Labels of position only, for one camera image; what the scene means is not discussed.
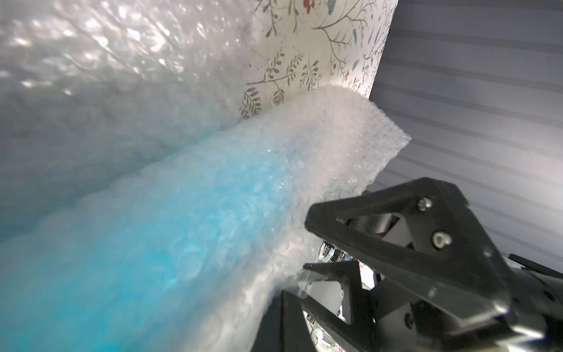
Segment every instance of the metal mechanism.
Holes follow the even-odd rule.
[[[453,184],[425,178],[314,204],[305,227],[376,273],[368,291],[357,261],[304,267],[341,284],[346,322],[311,297],[301,305],[347,352],[563,351],[559,273],[510,268]]]

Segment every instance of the rolled bubble wrap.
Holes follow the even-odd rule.
[[[408,140],[329,86],[122,177],[0,243],[0,350],[249,350],[316,258],[309,206],[360,194]]]
[[[252,9],[0,2],[0,240],[237,124]]]

